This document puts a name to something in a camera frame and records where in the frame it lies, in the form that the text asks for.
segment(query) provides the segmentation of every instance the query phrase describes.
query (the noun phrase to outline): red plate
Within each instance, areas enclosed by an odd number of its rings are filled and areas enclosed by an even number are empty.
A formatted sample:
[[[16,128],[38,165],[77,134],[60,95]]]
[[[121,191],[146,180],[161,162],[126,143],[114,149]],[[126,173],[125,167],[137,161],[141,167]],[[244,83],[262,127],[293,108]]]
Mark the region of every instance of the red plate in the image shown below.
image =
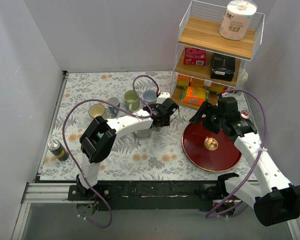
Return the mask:
[[[199,168],[222,172],[233,168],[240,160],[241,152],[230,138],[220,130],[210,132],[200,124],[190,123],[184,130],[182,146],[187,157]]]

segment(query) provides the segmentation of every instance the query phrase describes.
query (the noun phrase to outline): floral tablecloth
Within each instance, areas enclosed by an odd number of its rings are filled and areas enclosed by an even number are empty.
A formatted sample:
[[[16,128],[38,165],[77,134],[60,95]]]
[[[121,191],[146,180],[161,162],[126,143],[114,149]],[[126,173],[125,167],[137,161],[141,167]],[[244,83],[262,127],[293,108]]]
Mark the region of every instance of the floral tablecloth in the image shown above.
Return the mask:
[[[58,139],[64,144],[62,125],[67,113],[78,102],[86,99],[107,100],[110,97],[118,97],[121,107],[125,108],[123,95],[132,89],[132,80],[138,75],[153,77],[162,92],[170,92],[171,71],[70,73],[54,123],[52,138]],[[139,93],[149,88],[155,89],[153,83],[145,77],[136,82],[136,89]],[[236,93],[233,96],[238,101],[240,111],[248,109],[243,93]],[[79,106],[66,125],[67,143],[80,164],[82,152],[79,138],[91,122],[88,118],[88,109],[93,104],[89,102]],[[113,118],[108,107],[106,109],[108,118]],[[229,172],[245,176],[250,167],[243,157],[235,167],[224,172],[203,170],[187,158],[181,139],[189,124],[189,119],[195,113],[196,110],[181,106],[180,115],[171,125],[153,129],[150,137],[139,138],[131,133],[118,139],[108,158],[100,165],[98,180],[216,180],[219,175]],[[40,176],[41,180],[73,181],[77,174],[79,174],[79,170],[72,159],[59,161],[50,151],[47,151]],[[252,175],[250,179],[255,180],[256,178]]]

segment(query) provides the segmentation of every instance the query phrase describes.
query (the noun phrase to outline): orange package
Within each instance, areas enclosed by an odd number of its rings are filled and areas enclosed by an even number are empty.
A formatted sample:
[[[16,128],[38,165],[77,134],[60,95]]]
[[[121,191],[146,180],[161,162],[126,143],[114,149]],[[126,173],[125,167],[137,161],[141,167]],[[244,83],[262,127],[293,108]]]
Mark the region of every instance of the orange package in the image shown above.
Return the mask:
[[[209,100],[210,92],[204,88],[189,86],[184,95],[183,102],[199,105],[205,101]]]

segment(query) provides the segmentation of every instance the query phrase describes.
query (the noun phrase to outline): green mug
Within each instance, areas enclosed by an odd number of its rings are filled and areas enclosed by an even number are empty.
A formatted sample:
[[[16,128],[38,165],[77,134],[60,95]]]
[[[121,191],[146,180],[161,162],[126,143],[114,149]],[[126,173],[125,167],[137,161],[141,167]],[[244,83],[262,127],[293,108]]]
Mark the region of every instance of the green mug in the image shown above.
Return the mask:
[[[129,112],[132,113],[133,111],[139,109],[140,100],[133,90],[129,90],[125,92],[123,98],[124,98],[125,106],[129,110]]]

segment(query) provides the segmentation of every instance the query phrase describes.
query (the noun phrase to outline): mug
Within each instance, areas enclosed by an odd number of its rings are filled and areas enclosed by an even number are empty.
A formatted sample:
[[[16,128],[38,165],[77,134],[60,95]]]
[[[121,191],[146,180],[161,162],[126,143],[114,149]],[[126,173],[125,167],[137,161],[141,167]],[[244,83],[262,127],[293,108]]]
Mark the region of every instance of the mug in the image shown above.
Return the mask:
[[[134,134],[139,138],[145,138],[151,135],[152,128],[135,131]]]
[[[119,99],[118,99],[117,97],[115,97],[115,96],[110,97],[110,98],[108,99],[108,103],[113,104],[113,105],[115,105],[115,106],[117,106],[117,107],[120,107],[120,101],[119,101]],[[117,116],[117,114],[118,114],[118,112],[119,112],[118,109],[116,109],[115,107],[110,106],[110,105],[108,105],[108,108],[109,108],[109,110],[110,110],[111,113],[113,113],[115,116]]]
[[[155,90],[148,89],[143,92],[142,98],[148,105],[155,104],[157,102],[157,93]]]
[[[102,104],[94,104],[88,111],[89,119],[92,121],[94,118],[101,116],[103,119],[107,118],[106,108]]]
[[[127,91],[124,96],[124,103],[129,112],[133,112],[140,107],[140,100],[133,90]]]

